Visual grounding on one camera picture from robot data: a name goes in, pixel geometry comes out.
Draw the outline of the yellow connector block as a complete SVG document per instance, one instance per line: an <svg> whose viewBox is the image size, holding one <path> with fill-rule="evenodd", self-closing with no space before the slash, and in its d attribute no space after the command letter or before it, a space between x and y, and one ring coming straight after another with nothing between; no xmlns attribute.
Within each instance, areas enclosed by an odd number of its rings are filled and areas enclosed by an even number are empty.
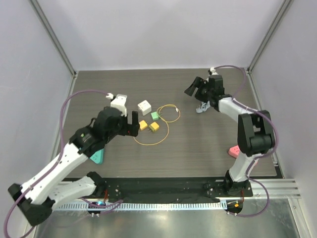
<svg viewBox="0 0 317 238"><path fill-rule="evenodd" d="M148 124L147 124L147 122L145 120L142 120L142 121L139 122L139 126L140 126L139 129L142 131L142 130L144 130L144 129L146 129L148 127Z"/></svg>

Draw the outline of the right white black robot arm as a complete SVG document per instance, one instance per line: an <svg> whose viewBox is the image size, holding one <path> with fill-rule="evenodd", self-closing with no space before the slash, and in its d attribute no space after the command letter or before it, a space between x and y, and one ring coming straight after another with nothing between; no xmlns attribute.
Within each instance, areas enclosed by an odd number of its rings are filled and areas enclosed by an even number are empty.
<svg viewBox="0 0 317 238"><path fill-rule="evenodd" d="M248 188L249 175L257 161L276 145L274 128L268 111L249 108L225 93L223 78L211 74L208 79L196 77L184 91L237 122L239 155L217 188L229 196L240 196Z"/></svg>

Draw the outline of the green cube plug adapter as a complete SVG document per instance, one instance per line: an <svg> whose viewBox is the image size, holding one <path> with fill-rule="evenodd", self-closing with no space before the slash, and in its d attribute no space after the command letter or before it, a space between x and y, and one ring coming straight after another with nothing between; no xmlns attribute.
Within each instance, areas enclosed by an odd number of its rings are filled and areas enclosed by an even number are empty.
<svg viewBox="0 0 317 238"><path fill-rule="evenodd" d="M162 119L161 113L159 113L159 112L152 112L152 113L151 113L151 117L152 117L152 120L153 120L153 121Z"/></svg>

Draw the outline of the white cube plug adapter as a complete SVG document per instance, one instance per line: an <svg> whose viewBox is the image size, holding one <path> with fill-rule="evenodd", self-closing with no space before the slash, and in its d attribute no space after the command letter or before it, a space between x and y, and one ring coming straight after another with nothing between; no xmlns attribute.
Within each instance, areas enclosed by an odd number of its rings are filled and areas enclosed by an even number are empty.
<svg viewBox="0 0 317 238"><path fill-rule="evenodd" d="M142 116L145 116L152 111L152 106L147 100L143 100L142 102L140 102L137 107Z"/></svg>

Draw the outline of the teal triangular power socket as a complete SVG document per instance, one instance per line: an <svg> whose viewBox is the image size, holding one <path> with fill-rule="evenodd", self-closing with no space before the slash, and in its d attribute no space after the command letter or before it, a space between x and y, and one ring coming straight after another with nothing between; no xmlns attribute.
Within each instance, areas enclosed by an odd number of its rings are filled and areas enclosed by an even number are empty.
<svg viewBox="0 0 317 238"><path fill-rule="evenodd" d="M91 157L90 160L93 161L95 164L100 165L104 161L104 149L101 149L95 152Z"/></svg>

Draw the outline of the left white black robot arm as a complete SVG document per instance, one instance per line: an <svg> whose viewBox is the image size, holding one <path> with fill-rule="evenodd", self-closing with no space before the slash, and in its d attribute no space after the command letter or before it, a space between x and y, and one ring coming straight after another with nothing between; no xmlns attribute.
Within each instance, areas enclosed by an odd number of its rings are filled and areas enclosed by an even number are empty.
<svg viewBox="0 0 317 238"><path fill-rule="evenodd" d="M117 135L136 137L139 132L138 112L132 122L121 110L105 107L97 117L71 136L69 141L45 168L23 184L12 184L8 192L31 226L43 223L59 206L74 199L104 195L107 184L96 172L67 185L58 184L80 164L104 149Z"/></svg>

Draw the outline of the light blue cable holder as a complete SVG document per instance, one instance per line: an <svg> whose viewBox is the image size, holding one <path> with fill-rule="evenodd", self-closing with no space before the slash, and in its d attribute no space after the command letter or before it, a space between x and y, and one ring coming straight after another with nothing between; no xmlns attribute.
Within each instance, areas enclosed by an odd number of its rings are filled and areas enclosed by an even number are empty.
<svg viewBox="0 0 317 238"><path fill-rule="evenodd" d="M201 102L201 104L196 108L196 113L200 114L206 112L210 108L210 102Z"/></svg>

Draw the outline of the pink triangular power socket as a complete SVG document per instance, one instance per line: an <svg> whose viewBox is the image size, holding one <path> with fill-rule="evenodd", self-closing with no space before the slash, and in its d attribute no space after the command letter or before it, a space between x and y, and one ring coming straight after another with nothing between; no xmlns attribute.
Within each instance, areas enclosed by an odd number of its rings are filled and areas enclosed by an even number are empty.
<svg viewBox="0 0 317 238"><path fill-rule="evenodd" d="M228 150L228 154L233 157L234 159L237 159L240 153L240 148L238 145L231 147Z"/></svg>

